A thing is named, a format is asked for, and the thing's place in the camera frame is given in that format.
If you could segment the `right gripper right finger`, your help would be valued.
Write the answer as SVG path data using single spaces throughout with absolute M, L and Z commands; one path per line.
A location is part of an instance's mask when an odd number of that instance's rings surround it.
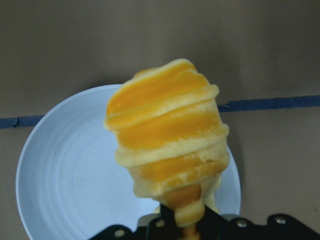
M 220 239 L 220 216 L 205 206 L 204 216 L 199 222 L 199 233 L 202 240 Z

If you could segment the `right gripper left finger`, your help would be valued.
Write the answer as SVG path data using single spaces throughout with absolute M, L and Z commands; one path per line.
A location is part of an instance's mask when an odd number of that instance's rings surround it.
M 164 226 L 161 227 L 161 236 L 165 240 L 175 240 L 177 236 L 176 222 L 174 212 L 165 205 L 160 205 L 160 216 L 164 221 Z

